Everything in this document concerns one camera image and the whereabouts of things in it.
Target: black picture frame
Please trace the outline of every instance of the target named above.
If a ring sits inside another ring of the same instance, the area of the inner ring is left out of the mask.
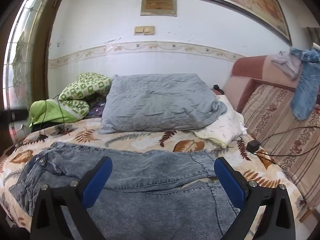
[[[265,26],[267,29],[269,29],[270,31],[272,31],[274,34],[276,34],[279,38],[281,38],[283,41],[285,41],[287,44],[289,44],[290,46],[292,46],[292,40],[291,40],[291,35],[290,35],[290,30],[289,30],[289,27],[288,27],[288,23],[287,23],[287,20],[285,18],[285,15],[283,13],[283,10],[280,6],[280,3],[278,0],[275,0],[278,5],[279,5],[279,8],[281,10],[281,13],[283,15],[283,18],[284,18],[284,23],[285,23],[285,26],[287,27],[287,30],[288,30],[288,36],[289,38],[287,38],[285,35],[283,35],[280,31],[278,31],[276,28],[274,28],[272,25],[270,25],[268,22],[264,21],[262,18],[254,15],[253,13],[251,13],[250,11],[244,9],[244,8],[241,8],[233,3],[230,3],[228,1],[225,1],[225,0],[210,0],[210,1],[214,1],[214,2],[217,2],[217,3],[220,3],[220,4],[223,4],[227,7],[230,7],[236,11],[239,11],[240,13],[256,20],[257,22],[259,22],[260,24],[262,24],[263,26]]]

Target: blue gripper pad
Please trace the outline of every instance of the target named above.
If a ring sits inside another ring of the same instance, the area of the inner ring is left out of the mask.
[[[243,209],[245,205],[245,192],[242,190],[231,171],[224,165],[220,158],[214,162],[214,172],[236,208]]]
[[[82,206],[89,208],[94,205],[101,190],[106,184],[112,172],[112,161],[109,157],[98,168],[92,179],[88,183],[87,187],[83,190]]]

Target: gray pillow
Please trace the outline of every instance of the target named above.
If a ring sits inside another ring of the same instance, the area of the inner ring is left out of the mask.
[[[226,111],[197,74],[114,76],[99,133],[198,129]]]

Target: white cloth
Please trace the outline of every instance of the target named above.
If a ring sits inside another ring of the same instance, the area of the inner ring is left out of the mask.
[[[290,76],[292,80],[296,79],[299,75],[301,60],[295,55],[291,55],[290,52],[280,51],[279,54],[274,55],[271,63]]]
[[[233,139],[240,135],[246,135],[247,129],[244,127],[242,114],[236,112],[226,96],[217,96],[227,106],[227,112],[218,117],[212,124],[202,129],[193,130],[195,135],[202,139],[208,139],[226,148]]]

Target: floral wallpaper border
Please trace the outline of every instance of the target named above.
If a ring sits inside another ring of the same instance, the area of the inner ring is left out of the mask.
[[[240,54],[236,54],[223,49],[217,49],[191,43],[169,41],[140,41],[108,44],[77,51],[57,59],[49,59],[48,66],[49,68],[56,68],[87,58],[132,52],[178,52],[215,57],[232,62],[236,62],[241,57],[244,57]]]

